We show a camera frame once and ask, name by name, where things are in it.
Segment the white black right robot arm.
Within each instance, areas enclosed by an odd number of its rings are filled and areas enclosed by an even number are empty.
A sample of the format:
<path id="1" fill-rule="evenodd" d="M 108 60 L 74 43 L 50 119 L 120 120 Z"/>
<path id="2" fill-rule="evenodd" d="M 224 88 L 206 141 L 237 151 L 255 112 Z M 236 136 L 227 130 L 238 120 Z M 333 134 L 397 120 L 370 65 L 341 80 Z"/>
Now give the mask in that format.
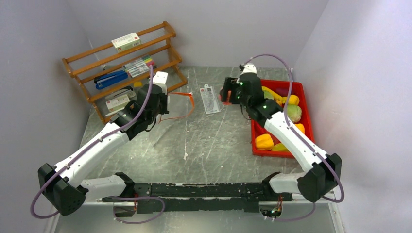
<path id="1" fill-rule="evenodd" d="M 261 79 L 256 73 L 227 77 L 220 91 L 221 101 L 239 104 L 250 119 L 276 137 L 301 166 L 302 173 L 278 173 L 263 186 L 262 195 L 273 201 L 281 193 L 299 193 L 307 201 L 317 202 L 340 185 L 342 160 L 336 153 L 328 154 L 288 118 L 286 110 L 275 100 L 264 96 Z"/>

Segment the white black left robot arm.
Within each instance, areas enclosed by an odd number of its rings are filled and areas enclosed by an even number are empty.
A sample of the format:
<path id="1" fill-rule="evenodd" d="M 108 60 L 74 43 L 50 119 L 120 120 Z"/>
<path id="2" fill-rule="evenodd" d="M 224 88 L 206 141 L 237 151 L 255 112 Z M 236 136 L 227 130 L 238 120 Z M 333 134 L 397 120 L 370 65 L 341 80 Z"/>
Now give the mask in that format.
<path id="1" fill-rule="evenodd" d="M 87 180 L 99 161 L 131 141 L 139 133 L 149 132 L 158 115 L 167 114 L 167 88 L 146 84 L 131 101 L 88 143 L 67 159 L 38 169 L 41 193 L 63 216 L 78 210 L 84 202 L 117 197 L 123 202 L 135 197 L 135 183 L 123 172 L 106 178 Z"/>

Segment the clear zip bag orange zipper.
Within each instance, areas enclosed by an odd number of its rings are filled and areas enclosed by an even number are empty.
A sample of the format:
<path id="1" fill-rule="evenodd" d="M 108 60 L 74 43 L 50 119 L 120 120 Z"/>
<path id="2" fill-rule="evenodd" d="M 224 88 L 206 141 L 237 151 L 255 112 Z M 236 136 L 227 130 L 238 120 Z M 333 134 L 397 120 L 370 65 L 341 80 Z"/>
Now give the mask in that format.
<path id="1" fill-rule="evenodd" d="M 162 122 L 186 118 L 194 111 L 194 108 L 195 102 L 192 93 L 169 93 L 167 98 L 167 110 L 169 112 L 160 115 L 157 120 Z"/>

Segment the orange peach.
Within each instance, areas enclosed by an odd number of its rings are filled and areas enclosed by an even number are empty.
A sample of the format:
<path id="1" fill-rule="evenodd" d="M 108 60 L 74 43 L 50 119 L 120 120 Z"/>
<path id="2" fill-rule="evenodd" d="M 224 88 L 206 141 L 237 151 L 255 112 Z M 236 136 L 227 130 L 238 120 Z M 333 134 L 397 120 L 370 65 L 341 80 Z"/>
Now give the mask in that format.
<path id="1" fill-rule="evenodd" d="M 223 105 L 231 105 L 232 103 L 230 102 L 231 98 L 231 91 L 227 92 L 226 99 L 222 102 Z"/>

